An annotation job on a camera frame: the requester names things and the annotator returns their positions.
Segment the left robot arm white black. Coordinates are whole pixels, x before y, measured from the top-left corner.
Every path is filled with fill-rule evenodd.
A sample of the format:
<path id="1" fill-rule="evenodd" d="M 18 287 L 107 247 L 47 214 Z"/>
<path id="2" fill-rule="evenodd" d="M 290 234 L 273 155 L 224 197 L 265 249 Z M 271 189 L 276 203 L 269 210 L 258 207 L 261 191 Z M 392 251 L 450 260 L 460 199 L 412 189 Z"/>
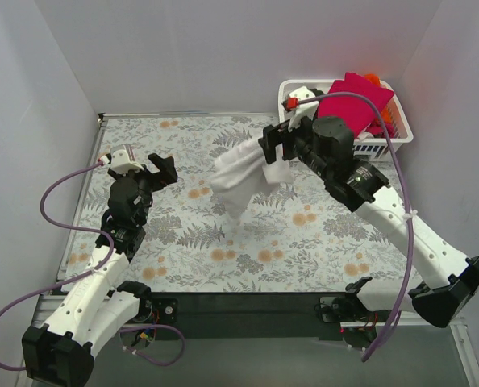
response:
<path id="1" fill-rule="evenodd" d="M 158 316 L 148 286 L 115 282 L 142 244 L 153 194 L 178 180 L 174 159 L 148 155 L 155 172 L 124 147 L 100 158 L 113 178 L 107 208 L 84 276 L 40 327 L 22 338 L 27 376 L 53 386 L 83 386 L 97 354 L 126 323 L 148 325 Z"/>

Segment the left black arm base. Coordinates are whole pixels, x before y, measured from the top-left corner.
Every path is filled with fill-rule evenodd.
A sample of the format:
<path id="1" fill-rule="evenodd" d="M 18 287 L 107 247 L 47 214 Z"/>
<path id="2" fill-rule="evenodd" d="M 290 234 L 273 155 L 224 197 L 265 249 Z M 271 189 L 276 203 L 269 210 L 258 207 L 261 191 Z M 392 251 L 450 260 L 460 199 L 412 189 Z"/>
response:
<path id="1" fill-rule="evenodd" d="M 171 324 L 177 321 L 178 300 L 176 298 L 141 299 L 135 323 Z"/>

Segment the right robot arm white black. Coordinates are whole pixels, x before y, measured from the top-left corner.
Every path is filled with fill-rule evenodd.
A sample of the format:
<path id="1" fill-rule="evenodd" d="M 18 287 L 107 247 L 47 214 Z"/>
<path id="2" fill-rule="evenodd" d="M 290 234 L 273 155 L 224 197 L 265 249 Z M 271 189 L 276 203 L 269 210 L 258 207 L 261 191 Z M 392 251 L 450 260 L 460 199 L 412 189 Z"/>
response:
<path id="1" fill-rule="evenodd" d="M 354 136 L 337 117 L 303 118 L 268 125 L 259 144 L 266 161 L 299 159 L 324 183 L 325 190 L 352 213 L 381 232 L 412 264 L 422 280 L 415 288 L 378 285 L 363 277 L 345 290 L 347 316 L 364 320 L 374 311 L 391 310 L 403 291 L 400 307 L 435 327 L 446 327 L 479 288 L 479 256 L 468 257 L 437 235 L 420 217 L 408 214 L 398 192 L 373 164 L 355 156 Z"/>

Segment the white t shirt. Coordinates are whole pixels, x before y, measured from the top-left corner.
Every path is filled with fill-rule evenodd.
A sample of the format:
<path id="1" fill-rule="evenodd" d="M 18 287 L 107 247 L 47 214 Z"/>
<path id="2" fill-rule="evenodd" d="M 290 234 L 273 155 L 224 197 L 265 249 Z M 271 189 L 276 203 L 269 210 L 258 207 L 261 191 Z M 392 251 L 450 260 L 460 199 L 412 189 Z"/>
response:
<path id="1" fill-rule="evenodd" d="M 210 187 L 230 217 L 240 217 L 254 195 L 269 196 L 281 184 L 294 182 L 289 163 L 281 157 L 282 148 L 278 146 L 276 161 L 268 164 L 259 140 L 249 139 L 215 160 Z"/>

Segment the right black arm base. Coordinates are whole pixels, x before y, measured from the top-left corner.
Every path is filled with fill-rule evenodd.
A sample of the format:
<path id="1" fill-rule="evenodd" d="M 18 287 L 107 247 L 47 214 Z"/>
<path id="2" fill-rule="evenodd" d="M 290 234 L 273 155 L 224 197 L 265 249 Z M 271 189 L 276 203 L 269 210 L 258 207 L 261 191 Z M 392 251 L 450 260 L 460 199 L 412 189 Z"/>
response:
<path id="1" fill-rule="evenodd" d="M 377 323 L 384 323 L 388 310 L 369 311 L 357 298 L 363 285 L 372 280 L 362 277 L 346 286 L 339 296 L 324 296 L 314 306 L 314 312 L 324 323 L 339 325 L 341 339 L 357 350 L 368 348 L 377 337 Z"/>

